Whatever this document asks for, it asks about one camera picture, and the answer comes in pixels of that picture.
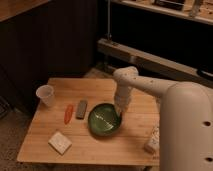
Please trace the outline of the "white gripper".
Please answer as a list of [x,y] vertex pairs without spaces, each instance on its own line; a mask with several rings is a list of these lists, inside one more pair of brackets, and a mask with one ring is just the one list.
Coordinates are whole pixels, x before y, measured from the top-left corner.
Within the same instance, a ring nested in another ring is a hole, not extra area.
[[131,101],[132,88],[118,85],[114,95],[114,105],[118,113],[125,113]]

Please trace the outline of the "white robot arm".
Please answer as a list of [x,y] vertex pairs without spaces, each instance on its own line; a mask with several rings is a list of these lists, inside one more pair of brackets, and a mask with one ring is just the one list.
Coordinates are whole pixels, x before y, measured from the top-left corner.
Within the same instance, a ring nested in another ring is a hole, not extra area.
[[144,77],[133,67],[114,71],[114,103],[126,110],[136,88],[160,99],[160,171],[213,171],[213,89],[190,81]]

